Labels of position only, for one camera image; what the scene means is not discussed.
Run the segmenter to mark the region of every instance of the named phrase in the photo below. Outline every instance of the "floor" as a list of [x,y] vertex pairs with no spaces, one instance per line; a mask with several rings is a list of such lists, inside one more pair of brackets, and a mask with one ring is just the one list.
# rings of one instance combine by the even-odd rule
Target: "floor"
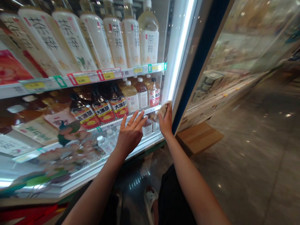
[[[300,224],[300,88],[277,73],[207,123],[224,138],[193,159],[232,224]],[[143,192],[159,191],[168,147],[120,173],[121,224],[149,224]]]

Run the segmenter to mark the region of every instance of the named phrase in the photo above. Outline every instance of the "refrigerator shelf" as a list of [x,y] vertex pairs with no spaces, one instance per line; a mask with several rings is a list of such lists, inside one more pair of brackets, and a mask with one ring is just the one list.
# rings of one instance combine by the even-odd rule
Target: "refrigerator shelf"
[[29,95],[36,92],[51,91],[62,88],[72,88],[85,84],[99,83],[109,80],[133,77],[134,75],[144,75],[165,71],[167,63],[156,63],[140,65],[129,69],[104,69],[97,71],[87,71],[79,73],[69,73],[66,77],[54,76],[50,78],[38,78],[19,83],[1,85],[0,99],[11,98],[22,95]]

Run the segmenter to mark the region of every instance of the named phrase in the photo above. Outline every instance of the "juice bottle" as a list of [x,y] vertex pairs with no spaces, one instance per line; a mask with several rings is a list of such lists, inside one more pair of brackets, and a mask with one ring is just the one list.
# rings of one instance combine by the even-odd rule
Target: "juice bottle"
[[77,94],[70,94],[70,97],[73,100],[70,106],[70,112],[77,120],[80,120],[80,123],[85,129],[88,130],[101,125],[89,101],[79,98]]
[[116,84],[112,84],[111,86],[111,95],[109,101],[117,118],[123,118],[125,114],[128,115],[128,107],[125,96]]
[[80,72],[53,17],[39,7],[37,0],[21,0],[21,2],[23,6],[20,7],[18,15],[62,76]]
[[150,107],[159,105],[160,87],[156,83],[156,78],[152,78],[151,83],[148,86],[148,99]]
[[126,86],[123,88],[123,94],[126,98],[129,113],[134,113],[139,109],[138,91],[131,85],[131,81],[126,81]]
[[44,98],[43,103],[48,105],[44,111],[44,119],[56,128],[62,124],[69,125],[76,119],[70,113],[70,108],[67,104],[61,104],[54,101],[53,98]]
[[43,112],[26,110],[22,105],[14,105],[7,110],[15,114],[12,123],[12,128],[15,131],[42,145],[49,145],[58,141],[58,131],[44,120]]
[[90,46],[81,28],[81,21],[72,13],[67,0],[52,0],[54,12],[52,13],[63,37],[81,71],[97,70]]
[[139,77],[138,82],[135,85],[137,89],[137,96],[138,96],[138,104],[140,108],[145,108],[148,106],[148,91],[147,86],[143,82],[143,78]]
[[12,120],[0,118],[0,152],[11,156],[19,156],[36,150],[42,145],[11,127]]
[[143,131],[143,136],[146,137],[148,135],[150,135],[152,133],[152,122],[151,120],[148,118],[146,120],[146,122],[144,123],[143,127],[142,127],[142,131]]
[[27,110],[41,111],[43,112],[47,105],[45,105],[40,99],[37,99],[33,95],[22,97],[22,99],[29,103]]
[[112,122],[116,118],[109,101],[97,89],[92,91],[92,108],[102,123]]
[[92,47],[99,69],[114,68],[102,19],[96,15],[90,0],[80,0],[82,29]]
[[115,67],[126,69],[128,67],[121,29],[121,21],[116,17],[115,9],[113,7],[113,0],[104,0],[103,3],[106,11],[106,16],[103,20],[103,23],[110,46],[110,51],[112,53],[112,60]]
[[144,12],[138,18],[141,64],[157,63],[159,24],[151,12],[151,0],[144,1]]
[[138,22],[133,16],[132,0],[123,1],[125,18],[122,21],[122,30],[124,33],[126,59],[128,68],[133,68],[141,64],[139,28]]

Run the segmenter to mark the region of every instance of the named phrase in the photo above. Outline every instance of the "finger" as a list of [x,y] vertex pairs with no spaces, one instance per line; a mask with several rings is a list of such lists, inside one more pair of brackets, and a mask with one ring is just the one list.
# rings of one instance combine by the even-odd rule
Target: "finger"
[[126,118],[127,118],[127,115],[125,114],[125,116],[123,117],[122,123],[121,123],[120,130],[123,130],[125,128]]
[[136,126],[135,130],[140,131],[144,125],[144,123],[147,121],[148,116],[145,116],[145,118],[143,118],[138,125]]
[[137,117],[137,119],[133,122],[133,124],[132,124],[132,128],[133,128],[133,130],[135,129],[135,127],[138,125],[138,123],[143,119],[143,115],[144,115],[144,113],[145,113],[145,111],[143,110],[140,114],[139,114],[139,116]]

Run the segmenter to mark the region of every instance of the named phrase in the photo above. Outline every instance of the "store shelf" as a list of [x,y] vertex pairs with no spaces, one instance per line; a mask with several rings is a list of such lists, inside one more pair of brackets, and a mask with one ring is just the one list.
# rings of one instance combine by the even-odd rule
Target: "store shelf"
[[36,92],[76,87],[108,80],[128,78],[133,77],[134,75],[155,73],[166,69],[167,63],[165,62],[141,65],[130,69],[112,68],[97,71],[69,73],[66,77],[54,76],[50,78],[19,81],[19,83],[16,84],[1,85],[0,99],[28,95]]
[[[146,108],[140,109],[139,112],[141,112],[142,110],[145,110],[144,114],[146,115],[146,114],[149,114],[149,113],[154,112],[156,110],[159,110],[160,108],[161,108],[161,105],[157,105],[157,106],[152,107],[152,108],[151,107],[146,107]],[[132,117],[132,115],[133,115],[133,113],[130,113],[127,116],[126,122],[128,122],[130,120],[130,118]],[[112,122],[105,123],[105,124],[103,124],[103,125],[101,125],[99,127],[90,129],[88,131],[91,132],[92,136],[93,136],[93,135],[96,135],[96,134],[98,134],[98,133],[100,133],[102,131],[105,131],[105,130],[111,129],[113,127],[119,126],[121,124],[122,120],[123,119],[116,119],[116,120],[114,120]],[[76,143],[76,142],[77,141],[71,141],[71,142],[69,142],[68,145]],[[62,147],[62,145],[59,144],[58,142],[56,142],[56,143],[53,143],[51,145],[47,145],[47,146],[44,146],[42,148],[39,148],[37,150],[33,150],[32,152],[26,153],[24,155],[20,155],[18,157],[15,157],[12,160],[15,161],[16,163],[23,163],[23,162],[26,162],[26,161],[28,161],[30,159],[36,158],[37,156],[39,156],[42,153],[45,153],[45,152],[50,151],[50,150],[53,150],[55,148],[61,148],[61,147]]]

